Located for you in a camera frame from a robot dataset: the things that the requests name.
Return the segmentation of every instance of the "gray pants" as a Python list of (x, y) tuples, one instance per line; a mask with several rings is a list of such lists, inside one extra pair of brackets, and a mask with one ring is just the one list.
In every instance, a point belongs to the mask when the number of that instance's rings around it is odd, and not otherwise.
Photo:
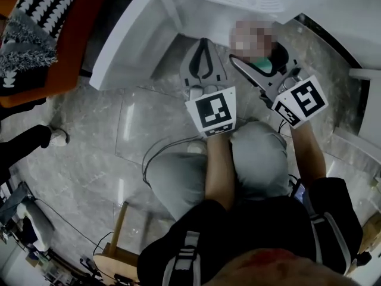
[[(289, 194), (286, 141), (268, 124), (250, 122), (231, 137), (239, 180), (236, 200)], [(204, 199), (207, 156), (163, 154), (151, 162), (147, 180), (157, 198), (178, 220)]]

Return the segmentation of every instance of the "gray fluffy fabric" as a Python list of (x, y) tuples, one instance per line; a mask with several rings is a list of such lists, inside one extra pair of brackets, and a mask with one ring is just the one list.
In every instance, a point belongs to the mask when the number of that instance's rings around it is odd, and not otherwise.
[(5, 77), (7, 71), (22, 72), (57, 61), (55, 39), (17, 8), (10, 15), (2, 38), (0, 77)]

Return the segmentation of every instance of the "tile floor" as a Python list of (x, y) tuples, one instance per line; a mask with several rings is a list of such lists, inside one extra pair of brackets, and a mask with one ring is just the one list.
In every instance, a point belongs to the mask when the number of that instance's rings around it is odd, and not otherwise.
[[(309, 73), (317, 76), (330, 102), (330, 107), (313, 119), (313, 128), (324, 150), (329, 176), (346, 180), (355, 211), (364, 223), (381, 207), (381, 195), (370, 186), (379, 164), (332, 136), (336, 125), (352, 132), (358, 130), (359, 82), (348, 77), (349, 65), (345, 60), (309, 29), (296, 21), (278, 28), (279, 34), (298, 51)], [(93, 242), (113, 230), (124, 200), (130, 207), (120, 237), (121, 248), (139, 253), (173, 223), (142, 181), (142, 159), (159, 139), (165, 138), (161, 142), (164, 145), (197, 134), (185, 109), (179, 82), (180, 63), (194, 42), (183, 36), (176, 38), (151, 85), (99, 92), (89, 86), (87, 79), (80, 78), (75, 90), (2, 122), (4, 141), (39, 123), (51, 123), (70, 134), (66, 147), (38, 149), (19, 161), (13, 172), (28, 183), (37, 198), (54, 207)], [(230, 83), (236, 86), (240, 121), (256, 118), (277, 129), (280, 118), (258, 99), (258, 89), (228, 63), (227, 48), (217, 50)], [(298, 176), (286, 126), (282, 134), (288, 142), (289, 170)], [(172, 151), (185, 147), (179, 145)], [(49, 208), (39, 205), (56, 229), (52, 248), (84, 269), (79, 259), (91, 258), (94, 245)]]

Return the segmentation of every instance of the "forearm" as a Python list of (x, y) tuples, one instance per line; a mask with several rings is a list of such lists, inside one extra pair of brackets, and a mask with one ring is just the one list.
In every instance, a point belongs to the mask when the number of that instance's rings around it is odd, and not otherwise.
[(226, 210), (234, 203), (234, 165), (226, 134), (208, 138), (205, 199), (218, 201)]
[(309, 122), (297, 129), (291, 129), (291, 134), (302, 183), (309, 187), (314, 180), (327, 175), (324, 155)]

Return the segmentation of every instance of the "white door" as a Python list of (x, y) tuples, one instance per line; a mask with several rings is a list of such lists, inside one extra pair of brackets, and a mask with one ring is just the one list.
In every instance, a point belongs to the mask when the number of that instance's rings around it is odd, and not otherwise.
[(171, 0), (133, 0), (109, 35), (90, 84), (106, 90), (147, 83), (179, 28)]

